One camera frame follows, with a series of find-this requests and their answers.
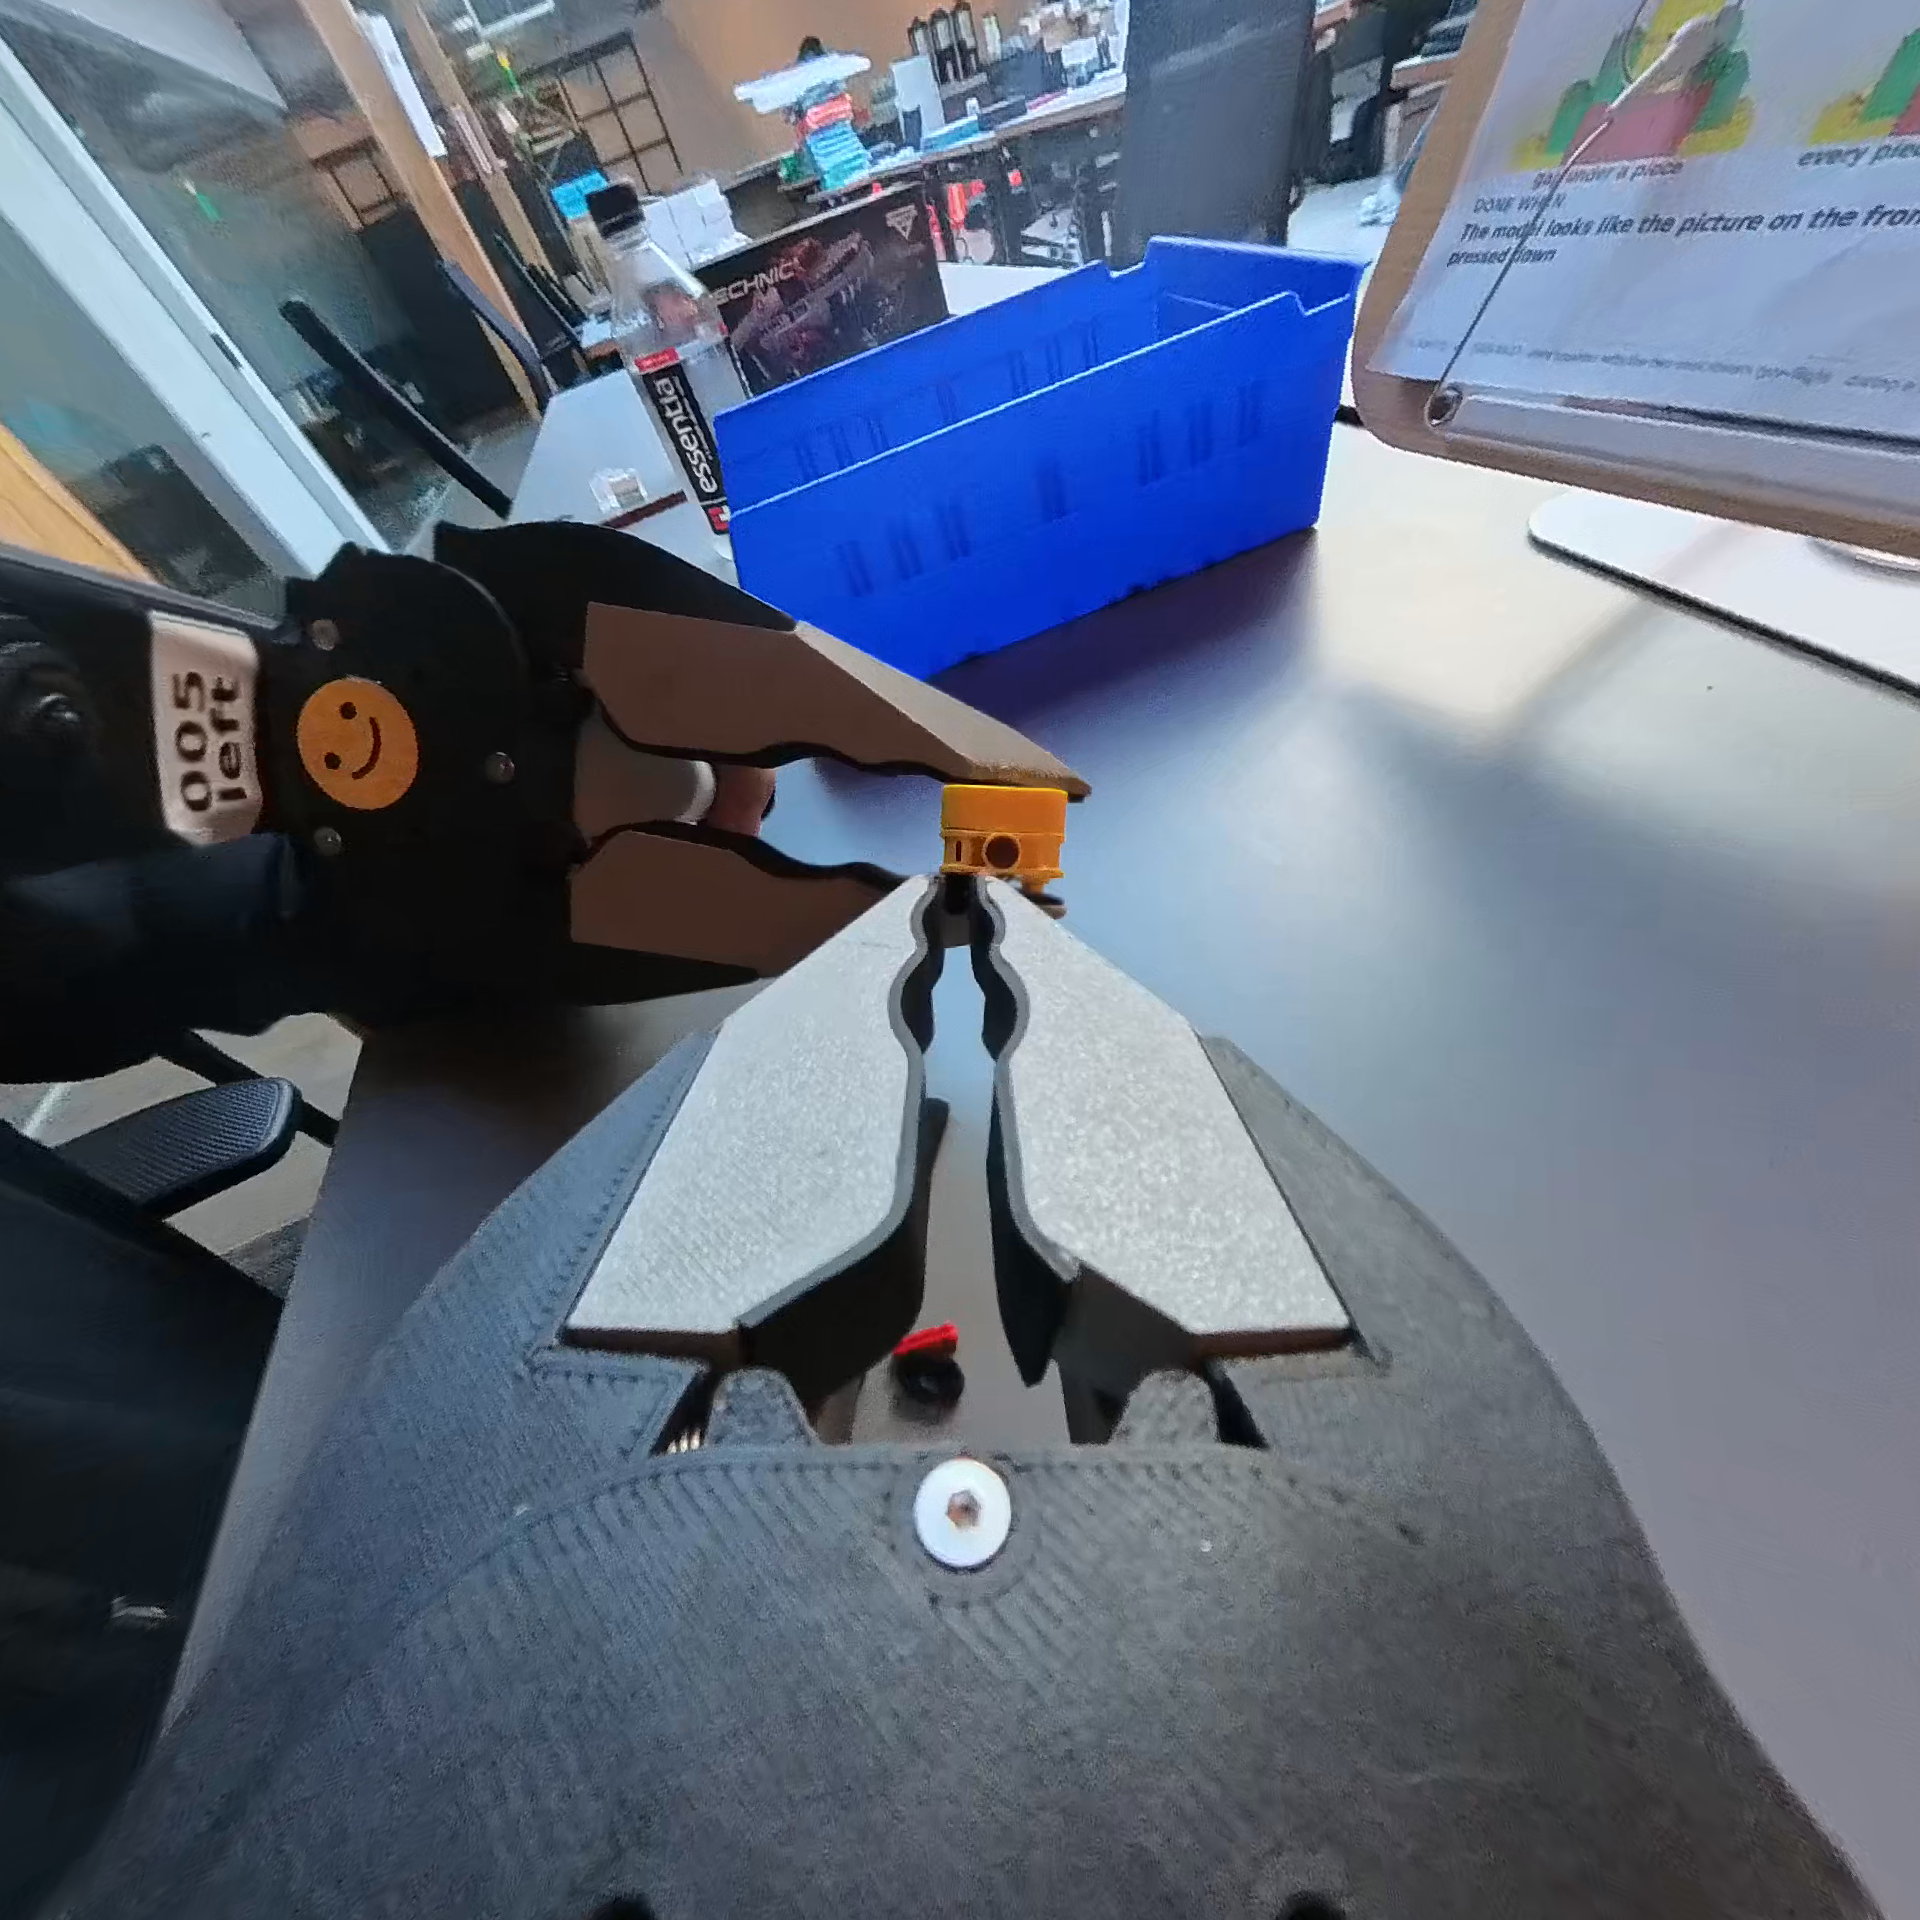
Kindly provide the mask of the wooden instruction sign stand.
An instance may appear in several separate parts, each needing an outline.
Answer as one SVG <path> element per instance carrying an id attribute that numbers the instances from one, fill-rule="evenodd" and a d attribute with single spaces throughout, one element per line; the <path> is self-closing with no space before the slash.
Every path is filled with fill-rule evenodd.
<path id="1" fill-rule="evenodd" d="M 1520 5 L 1480 5 L 1426 118 L 1356 328 L 1352 382 L 1385 444 L 1569 489 L 1537 512 L 1555 555 L 1661 591 L 1874 680 L 1915 689 L 1915 439 L 1689 409 L 1462 391 L 1371 366 L 1472 135 Z"/>

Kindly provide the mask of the printed instruction sheet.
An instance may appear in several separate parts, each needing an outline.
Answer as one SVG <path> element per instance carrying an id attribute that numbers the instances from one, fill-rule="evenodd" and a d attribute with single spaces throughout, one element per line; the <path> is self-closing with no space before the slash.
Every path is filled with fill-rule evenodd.
<path id="1" fill-rule="evenodd" d="M 1371 366 L 1915 440 L 1917 5 L 1520 5 Z"/>

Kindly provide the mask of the person's left forearm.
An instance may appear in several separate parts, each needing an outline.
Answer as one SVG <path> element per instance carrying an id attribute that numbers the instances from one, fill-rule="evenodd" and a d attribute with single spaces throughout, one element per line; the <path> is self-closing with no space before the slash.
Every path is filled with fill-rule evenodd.
<path id="1" fill-rule="evenodd" d="M 278 835 L 89 862 L 2 887 L 2 1080 L 82 1080 L 184 1033 L 397 1016 L 413 990 L 348 945 Z"/>

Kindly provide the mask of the clear water bottle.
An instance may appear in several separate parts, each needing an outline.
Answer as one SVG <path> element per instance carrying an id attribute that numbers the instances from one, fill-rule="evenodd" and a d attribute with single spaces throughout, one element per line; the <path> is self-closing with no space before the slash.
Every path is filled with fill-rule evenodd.
<path id="1" fill-rule="evenodd" d="M 618 357 L 646 401 L 682 469 L 691 500 L 720 539 L 732 535 L 729 489 L 714 414 L 744 391 L 712 292 L 654 240 L 640 191 L 613 180 L 587 195 L 587 217 L 606 260 L 608 328 Z"/>

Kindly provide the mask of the blue plastic bin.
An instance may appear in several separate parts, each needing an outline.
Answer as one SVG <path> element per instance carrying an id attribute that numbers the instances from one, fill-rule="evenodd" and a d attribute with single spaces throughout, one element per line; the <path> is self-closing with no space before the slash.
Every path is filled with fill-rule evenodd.
<path id="1" fill-rule="evenodd" d="M 1309 529 L 1365 267 L 1157 237 L 716 421 L 746 591 L 914 679 Z"/>

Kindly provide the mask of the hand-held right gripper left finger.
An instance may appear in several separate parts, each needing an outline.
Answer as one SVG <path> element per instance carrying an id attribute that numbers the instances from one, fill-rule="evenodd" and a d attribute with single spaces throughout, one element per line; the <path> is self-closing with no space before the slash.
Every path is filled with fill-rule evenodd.
<path id="1" fill-rule="evenodd" d="M 937 918 L 908 880 L 716 1028 L 572 1347 L 858 1380 L 914 1326 Z"/>

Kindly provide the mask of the yellow lego spring assembly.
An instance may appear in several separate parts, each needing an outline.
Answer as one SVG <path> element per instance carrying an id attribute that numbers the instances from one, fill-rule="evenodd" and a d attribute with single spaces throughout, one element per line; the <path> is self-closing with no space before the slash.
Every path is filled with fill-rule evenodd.
<path id="1" fill-rule="evenodd" d="M 1005 880 L 1058 918 L 1066 901 L 1064 849 L 1070 792 L 1061 785 L 947 783 L 942 792 L 942 878 Z"/>

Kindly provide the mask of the black toy set box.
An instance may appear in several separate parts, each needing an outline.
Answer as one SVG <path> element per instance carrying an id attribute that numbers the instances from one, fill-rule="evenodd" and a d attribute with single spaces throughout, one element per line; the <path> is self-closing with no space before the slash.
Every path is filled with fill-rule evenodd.
<path id="1" fill-rule="evenodd" d="M 736 247 L 694 269 L 748 398 L 949 319 L 929 205 L 909 184 Z"/>

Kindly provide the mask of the black office chair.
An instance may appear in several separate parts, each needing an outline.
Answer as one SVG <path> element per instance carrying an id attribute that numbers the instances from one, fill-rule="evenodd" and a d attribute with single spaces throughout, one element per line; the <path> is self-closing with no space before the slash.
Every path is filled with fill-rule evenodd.
<path id="1" fill-rule="evenodd" d="M 1154 237 L 1288 240 L 1313 3 L 1133 3 L 1112 260 Z"/>

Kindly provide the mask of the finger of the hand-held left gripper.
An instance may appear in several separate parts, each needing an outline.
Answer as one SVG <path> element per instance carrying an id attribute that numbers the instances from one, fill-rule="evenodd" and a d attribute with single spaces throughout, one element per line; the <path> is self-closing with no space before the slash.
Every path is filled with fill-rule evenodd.
<path id="1" fill-rule="evenodd" d="M 870 862 L 806 863 L 748 832 L 613 829 L 570 878 L 577 943 L 778 976 L 906 878 Z"/>
<path id="2" fill-rule="evenodd" d="M 809 624 L 761 628 L 594 603 L 582 684 L 638 752 L 1056 788 L 1090 782 L 1033 737 Z"/>

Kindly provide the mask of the cluttered background desk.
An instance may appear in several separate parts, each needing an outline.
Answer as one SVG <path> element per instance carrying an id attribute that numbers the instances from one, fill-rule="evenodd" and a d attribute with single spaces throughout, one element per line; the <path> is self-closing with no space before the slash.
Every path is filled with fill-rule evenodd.
<path id="1" fill-rule="evenodd" d="M 1008 267 L 1076 267 L 1106 253 L 1102 189 L 1115 182 L 1124 76 L 1070 65 L 1038 46 L 1005 54 L 944 91 L 923 54 L 886 71 L 894 91 L 870 104 L 856 80 L 864 54 L 818 54 L 733 84 L 733 97 L 776 116 L 794 159 L 778 182 L 812 212 L 908 187 L 937 249 L 966 255 L 970 214 Z"/>

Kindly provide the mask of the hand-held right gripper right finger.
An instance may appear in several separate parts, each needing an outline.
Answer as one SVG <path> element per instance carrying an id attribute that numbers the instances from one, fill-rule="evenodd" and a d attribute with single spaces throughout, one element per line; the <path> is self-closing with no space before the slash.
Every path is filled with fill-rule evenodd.
<path id="1" fill-rule="evenodd" d="M 1003 880 L 976 885 L 972 963 L 1021 1380 L 1133 1387 L 1346 1347 L 1353 1318 L 1193 1027 Z"/>

